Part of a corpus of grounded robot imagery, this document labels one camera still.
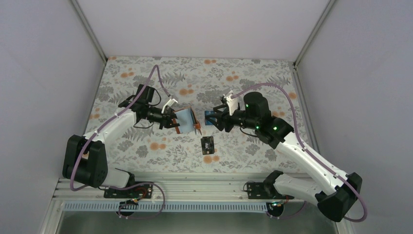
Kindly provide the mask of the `dark blue credit card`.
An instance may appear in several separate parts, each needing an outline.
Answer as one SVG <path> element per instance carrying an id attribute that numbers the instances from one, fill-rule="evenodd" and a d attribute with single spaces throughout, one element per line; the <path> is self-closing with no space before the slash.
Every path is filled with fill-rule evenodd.
<path id="1" fill-rule="evenodd" d="M 204 116 L 205 116 L 205 126 L 213 126 L 213 123 L 210 121 L 211 119 L 214 121 L 214 118 L 208 118 L 207 116 L 214 114 L 215 112 L 213 110 L 207 110 L 204 111 Z"/>

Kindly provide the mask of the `brown leather card holder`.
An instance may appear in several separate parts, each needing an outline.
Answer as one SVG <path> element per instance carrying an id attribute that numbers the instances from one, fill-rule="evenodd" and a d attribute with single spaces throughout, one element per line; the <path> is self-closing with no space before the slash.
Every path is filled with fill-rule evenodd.
<path id="1" fill-rule="evenodd" d="M 202 135 L 201 124 L 196 118 L 196 115 L 191 107 L 174 111 L 176 118 L 174 123 L 179 124 L 175 127 L 177 134 L 188 134 L 194 132 Z"/>

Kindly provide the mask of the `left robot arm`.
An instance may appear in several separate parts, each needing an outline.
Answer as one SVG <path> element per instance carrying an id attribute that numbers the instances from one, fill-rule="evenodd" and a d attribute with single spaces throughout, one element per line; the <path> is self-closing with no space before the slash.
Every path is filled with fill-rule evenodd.
<path id="1" fill-rule="evenodd" d="M 132 174 L 109 166 L 109 145 L 140 120 L 158 123 L 160 129 L 179 126 L 174 123 L 177 117 L 172 108 L 178 99 L 170 96 L 169 101 L 158 108 L 151 103 L 156 92 L 155 88 L 140 84 L 136 94 L 122 101 L 115 114 L 100 127 L 82 136 L 72 135 L 68 139 L 62 175 L 71 181 L 71 190 L 77 191 L 75 182 L 93 188 L 114 187 L 124 190 L 128 187 Z"/>

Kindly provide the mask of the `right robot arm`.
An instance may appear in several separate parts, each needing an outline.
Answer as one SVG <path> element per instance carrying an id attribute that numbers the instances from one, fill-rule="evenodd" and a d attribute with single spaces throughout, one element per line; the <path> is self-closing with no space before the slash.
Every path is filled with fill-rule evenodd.
<path id="1" fill-rule="evenodd" d="M 293 126 L 271 114 L 268 101 L 261 93 L 246 94 L 244 110 L 230 95 L 223 96 L 221 101 L 212 114 L 205 116 L 207 121 L 227 133 L 234 127 L 254 130 L 262 143 L 290 157 L 313 179 L 308 182 L 274 170 L 262 182 L 264 198 L 298 198 L 317 206 L 331 221 L 340 222 L 345 218 L 360 193 L 362 178 L 357 173 L 348 174 L 337 168 L 304 143 Z"/>

